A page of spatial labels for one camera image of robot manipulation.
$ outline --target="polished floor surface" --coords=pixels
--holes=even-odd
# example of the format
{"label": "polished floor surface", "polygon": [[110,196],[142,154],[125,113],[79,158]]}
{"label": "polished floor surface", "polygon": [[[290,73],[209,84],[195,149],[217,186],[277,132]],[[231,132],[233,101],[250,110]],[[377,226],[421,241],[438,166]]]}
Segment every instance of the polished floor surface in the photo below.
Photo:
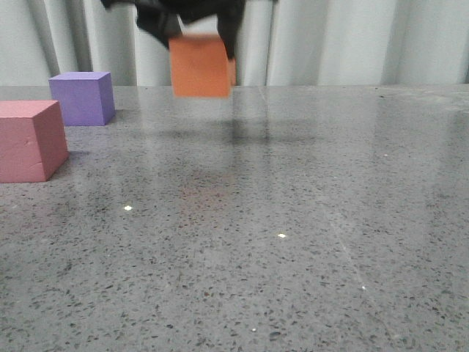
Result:
{"label": "polished floor surface", "polygon": [[469,86],[114,97],[0,185],[0,351],[469,351]]}

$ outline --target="white curtain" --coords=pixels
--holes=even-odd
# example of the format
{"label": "white curtain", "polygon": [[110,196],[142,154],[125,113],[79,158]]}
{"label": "white curtain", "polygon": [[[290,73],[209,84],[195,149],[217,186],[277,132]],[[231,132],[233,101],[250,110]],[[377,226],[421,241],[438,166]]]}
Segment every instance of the white curtain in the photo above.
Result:
{"label": "white curtain", "polygon": [[[0,0],[0,16],[1,85],[76,70],[171,83],[168,52],[136,27],[132,6]],[[248,0],[237,47],[246,86],[459,84],[468,68],[468,0]]]}

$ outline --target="cube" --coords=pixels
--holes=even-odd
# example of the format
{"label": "cube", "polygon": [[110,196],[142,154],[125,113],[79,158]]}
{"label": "cube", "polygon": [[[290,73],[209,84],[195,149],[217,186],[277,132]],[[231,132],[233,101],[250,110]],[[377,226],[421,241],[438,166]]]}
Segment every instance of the cube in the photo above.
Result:
{"label": "cube", "polygon": [[46,181],[67,158],[58,101],[0,101],[0,183]]}
{"label": "cube", "polygon": [[116,114],[109,72],[68,72],[49,79],[66,126],[104,126]]}
{"label": "cube", "polygon": [[233,62],[217,34],[191,34],[169,40],[171,80],[177,97],[228,97]]}
{"label": "cube", "polygon": [[229,83],[232,86],[236,85],[236,59],[228,61]]}

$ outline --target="orange cube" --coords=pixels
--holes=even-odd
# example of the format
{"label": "orange cube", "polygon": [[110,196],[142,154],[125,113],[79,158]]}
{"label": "orange cube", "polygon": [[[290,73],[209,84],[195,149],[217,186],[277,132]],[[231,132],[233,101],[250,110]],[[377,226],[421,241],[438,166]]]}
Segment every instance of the orange cube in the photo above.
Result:
{"label": "orange cube", "polygon": [[171,80],[177,97],[228,97],[235,77],[217,34],[193,34],[169,40]]}

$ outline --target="speckled floor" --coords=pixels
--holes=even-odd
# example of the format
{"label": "speckled floor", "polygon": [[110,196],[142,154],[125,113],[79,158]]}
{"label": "speckled floor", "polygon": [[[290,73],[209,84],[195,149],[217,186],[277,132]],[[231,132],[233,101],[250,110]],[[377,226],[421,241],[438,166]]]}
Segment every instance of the speckled floor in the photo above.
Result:
{"label": "speckled floor", "polygon": [[0,185],[0,351],[469,351],[469,86],[114,95]]}

